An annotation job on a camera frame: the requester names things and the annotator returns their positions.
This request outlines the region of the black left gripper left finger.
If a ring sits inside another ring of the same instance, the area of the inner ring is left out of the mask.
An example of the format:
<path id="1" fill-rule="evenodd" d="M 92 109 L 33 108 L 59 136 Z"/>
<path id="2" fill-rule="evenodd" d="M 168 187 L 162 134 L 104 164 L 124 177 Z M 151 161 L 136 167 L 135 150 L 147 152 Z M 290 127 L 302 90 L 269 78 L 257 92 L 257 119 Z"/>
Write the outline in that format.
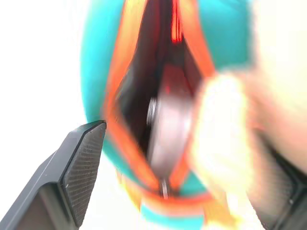
<path id="1" fill-rule="evenodd" d="M 37 168 L 0 222 L 2 230 L 78 230 L 89 205 L 106 122 L 71 131 Z"/>

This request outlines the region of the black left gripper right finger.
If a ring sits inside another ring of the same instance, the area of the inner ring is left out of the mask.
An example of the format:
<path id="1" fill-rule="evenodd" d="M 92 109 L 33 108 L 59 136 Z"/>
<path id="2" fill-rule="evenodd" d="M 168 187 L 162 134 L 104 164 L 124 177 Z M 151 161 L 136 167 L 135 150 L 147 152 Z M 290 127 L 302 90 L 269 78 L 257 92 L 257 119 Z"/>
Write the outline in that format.
<path id="1" fill-rule="evenodd" d="M 255 167 L 251 204 L 266 230 L 307 228 L 307 176 L 259 135 L 262 150 Z"/>

